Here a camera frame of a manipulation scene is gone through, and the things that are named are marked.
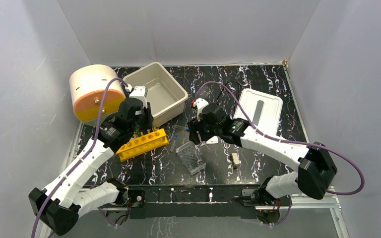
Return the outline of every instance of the black tabletop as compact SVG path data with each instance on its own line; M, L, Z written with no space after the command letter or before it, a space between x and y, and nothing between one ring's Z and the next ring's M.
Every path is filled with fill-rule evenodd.
M138 67L115 67L119 77L138 70ZM199 86L207 81L226 83L236 81L241 88L252 88L264 93L276 95L283 100L277 135L286 139L306 141L292 93L282 65L232 65L232 66L172 66L166 67L171 75L188 92L185 111L162 125L170 144L123 163L118 156L105 162L86 183L85 187L98 185L109 178L117 178L128 185L206 185L206 184L261 184L267 177L288 173L290 168L284 164L250 149L240 148L219 140L217 144L199 145L206 168L190 176L176 152L170 152L174 135L177 135L175 147L189 141L189 133L176 129L174 125L185 126L195 117L191 101ZM233 90L238 90L236 83L231 83ZM209 86L208 100L224 106L231 114L233 99L224 93L217 100L221 89L218 85ZM92 127L84 126L78 148L81 150L91 137ZM238 153L241 166L233 170L228 156Z

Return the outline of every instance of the plastic bin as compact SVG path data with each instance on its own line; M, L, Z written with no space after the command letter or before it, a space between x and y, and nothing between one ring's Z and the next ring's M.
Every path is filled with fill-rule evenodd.
M148 89L147 101L151 104L155 127L168 122L185 109L188 93L159 62L140 68L126 76L124 81L132 87L145 86Z

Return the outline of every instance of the white wall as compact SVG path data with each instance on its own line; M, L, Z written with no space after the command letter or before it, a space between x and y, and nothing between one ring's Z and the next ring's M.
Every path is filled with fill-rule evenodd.
M58 0L92 63L288 59L320 0Z
M28 193L61 171L77 126L68 79L88 64L56 0L0 0L0 238L30 236Z
M381 237L381 1L322 0L289 66L310 139L364 171L364 190L340 197L350 236ZM336 189L356 188L355 171L336 160Z

